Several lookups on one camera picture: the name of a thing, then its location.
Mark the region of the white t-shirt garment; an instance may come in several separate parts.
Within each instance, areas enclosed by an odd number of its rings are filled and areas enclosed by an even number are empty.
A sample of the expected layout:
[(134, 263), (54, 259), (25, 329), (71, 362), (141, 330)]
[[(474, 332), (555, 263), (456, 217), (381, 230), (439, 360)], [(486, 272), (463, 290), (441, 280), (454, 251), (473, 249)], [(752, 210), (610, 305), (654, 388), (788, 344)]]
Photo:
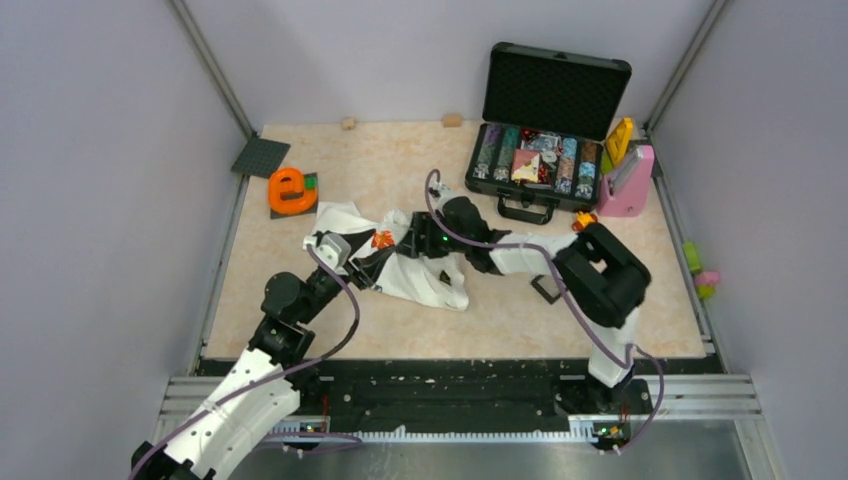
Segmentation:
[[(321, 202), (313, 231), (338, 234), (372, 234), (388, 231), (395, 239), (410, 231), (412, 215), (393, 209), (379, 221), (363, 217), (352, 202)], [(468, 308), (465, 276), (460, 269), (459, 256), (449, 254), (439, 259), (412, 259), (398, 253), (388, 256), (387, 264), (376, 277), (378, 291), (418, 304), (452, 311)]]

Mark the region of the black display frame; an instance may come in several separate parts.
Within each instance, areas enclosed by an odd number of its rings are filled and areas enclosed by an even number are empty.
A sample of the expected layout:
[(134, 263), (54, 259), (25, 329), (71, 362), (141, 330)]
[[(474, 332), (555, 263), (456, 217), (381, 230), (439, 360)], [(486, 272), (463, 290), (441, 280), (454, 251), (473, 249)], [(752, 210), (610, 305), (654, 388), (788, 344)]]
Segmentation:
[(530, 285), (550, 305), (562, 298), (561, 290), (552, 276), (536, 276), (531, 280)]

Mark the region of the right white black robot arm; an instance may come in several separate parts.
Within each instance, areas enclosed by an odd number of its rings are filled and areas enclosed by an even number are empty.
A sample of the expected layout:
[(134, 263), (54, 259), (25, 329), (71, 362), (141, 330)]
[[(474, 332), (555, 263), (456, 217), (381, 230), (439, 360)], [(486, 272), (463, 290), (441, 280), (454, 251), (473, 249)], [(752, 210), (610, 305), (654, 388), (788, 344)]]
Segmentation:
[(592, 223), (564, 235), (492, 228), (465, 195), (437, 183), (425, 191), (427, 210), (412, 215), (395, 251), (411, 259), (460, 254), (479, 272), (548, 276), (593, 343), (586, 385), (589, 404), (612, 412), (627, 397), (635, 325), (652, 277), (607, 227)]

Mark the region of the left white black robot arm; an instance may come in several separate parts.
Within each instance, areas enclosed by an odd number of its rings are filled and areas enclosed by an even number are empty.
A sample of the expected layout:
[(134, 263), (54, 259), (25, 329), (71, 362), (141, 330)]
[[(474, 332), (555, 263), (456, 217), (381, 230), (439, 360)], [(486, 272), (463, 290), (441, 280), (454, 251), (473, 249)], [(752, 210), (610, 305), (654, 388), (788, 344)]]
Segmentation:
[[(131, 460), (132, 479), (225, 479), (285, 417), (319, 404), (320, 386), (303, 375), (352, 340), (361, 320), (355, 289), (372, 286), (354, 258), (371, 231), (319, 232), (305, 241), (315, 270), (307, 279), (280, 272), (266, 282), (262, 320), (236, 363), (192, 415), (156, 444), (145, 442)], [(339, 294), (352, 323), (327, 352), (306, 356), (315, 334), (307, 329)]]

